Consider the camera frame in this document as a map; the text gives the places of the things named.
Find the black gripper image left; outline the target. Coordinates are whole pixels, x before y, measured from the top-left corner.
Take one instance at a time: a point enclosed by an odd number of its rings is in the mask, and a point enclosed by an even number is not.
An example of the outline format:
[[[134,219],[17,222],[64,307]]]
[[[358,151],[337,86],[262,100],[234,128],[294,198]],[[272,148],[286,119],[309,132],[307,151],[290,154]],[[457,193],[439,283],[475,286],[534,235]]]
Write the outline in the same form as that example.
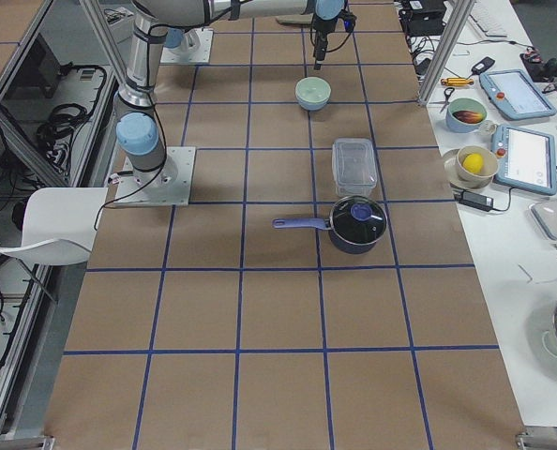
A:
[[[315,31],[313,38],[314,70],[322,68],[328,47],[327,34],[336,31],[338,21],[343,21],[345,31],[352,33],[356,25],[356,16],[352,12],[341,12],[332,19],[322,19],[316,14],[312,16],[311,27]]]

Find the silver robot arm image left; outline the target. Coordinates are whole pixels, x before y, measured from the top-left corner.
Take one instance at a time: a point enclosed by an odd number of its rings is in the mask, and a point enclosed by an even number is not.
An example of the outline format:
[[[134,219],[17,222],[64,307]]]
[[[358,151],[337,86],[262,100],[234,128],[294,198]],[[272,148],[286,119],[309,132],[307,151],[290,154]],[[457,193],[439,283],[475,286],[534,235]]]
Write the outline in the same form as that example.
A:
[[[314,68],[328,53],[329,35],[342,21],[351,35],[356,16],[346,1],[135,1],[131,51],[124,80],[114,100],[118,122],[116,137],[132,164],[139,188],[157,188],[172,178],[168,151],[156,118],[155,88],[163,51],[201,48],[199,31],[220,21],[258,17],[309,15]]]

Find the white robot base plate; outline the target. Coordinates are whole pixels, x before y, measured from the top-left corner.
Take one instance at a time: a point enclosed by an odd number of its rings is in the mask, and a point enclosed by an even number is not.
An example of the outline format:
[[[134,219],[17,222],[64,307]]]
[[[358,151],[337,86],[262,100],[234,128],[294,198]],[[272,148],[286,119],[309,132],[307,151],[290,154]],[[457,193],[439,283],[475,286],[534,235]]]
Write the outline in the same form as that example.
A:
[[[170,28],[160,63],[163,66],[208,64],[213,35],[214,30],[211,28],[196,28],[187,32]]]
[[[123,171],[116,183],[113,205],[121,207],[187,206],[189,203],[196,148],[170,146],[167,148],[165,166],[160,174],[134,172],[128,157],[124,158]]]

